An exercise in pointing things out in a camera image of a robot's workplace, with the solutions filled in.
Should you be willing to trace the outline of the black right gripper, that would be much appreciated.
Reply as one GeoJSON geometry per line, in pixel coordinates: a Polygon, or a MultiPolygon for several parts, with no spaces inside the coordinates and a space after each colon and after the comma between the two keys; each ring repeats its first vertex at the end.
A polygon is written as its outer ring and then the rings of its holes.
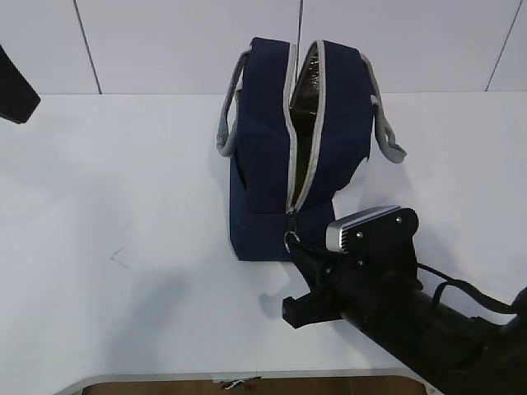
{"type": "Polygon", "coordinates": [[[293,328],[346,319],[373,326],[387,308],[422,289],[413,243],[367,253],[330,253],[296,240],[288,242],[294,263],[310,292],[282,301],[282,318],[293,328]]]}

